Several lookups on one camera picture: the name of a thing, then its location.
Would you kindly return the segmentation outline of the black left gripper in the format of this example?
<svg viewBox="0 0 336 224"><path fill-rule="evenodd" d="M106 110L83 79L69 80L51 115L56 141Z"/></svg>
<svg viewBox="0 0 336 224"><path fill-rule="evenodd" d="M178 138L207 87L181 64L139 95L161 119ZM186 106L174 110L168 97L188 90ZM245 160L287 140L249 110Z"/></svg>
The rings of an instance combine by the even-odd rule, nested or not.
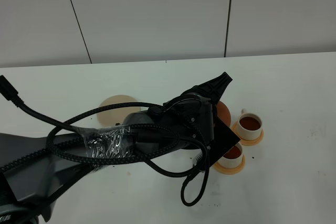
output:
<svg viewBox="0 0 336 224"><path fill-rule="evenodd" d="M179 136L179 143L170 150L194 150L196 145L188 143L188 138L204 142L204 138L194 124L199 115L217 116L217 103L220 101L232 78L223 72L220 76L183 92L178 97L162 105L150 104L146 115L150 123L171 129Z"/></svg>

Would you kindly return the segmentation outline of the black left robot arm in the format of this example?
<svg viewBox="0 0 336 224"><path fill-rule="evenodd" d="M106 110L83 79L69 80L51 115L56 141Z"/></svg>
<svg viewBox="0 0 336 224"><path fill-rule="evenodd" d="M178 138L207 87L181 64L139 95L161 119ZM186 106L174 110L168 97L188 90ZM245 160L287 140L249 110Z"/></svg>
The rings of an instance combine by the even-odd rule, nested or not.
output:
<svg viewBox="0 0 336 224"><path fill-rule="evenodd" d="M105 105L65 122L43 115L1 77L1 95L26 114L53 126L46 137L1 134L1 223L49 221L54 202L84 176L106 166L143 162L156 172L184 178L185 189L209 170L238 137L219 117L227 73L162 104Z"/></svg>

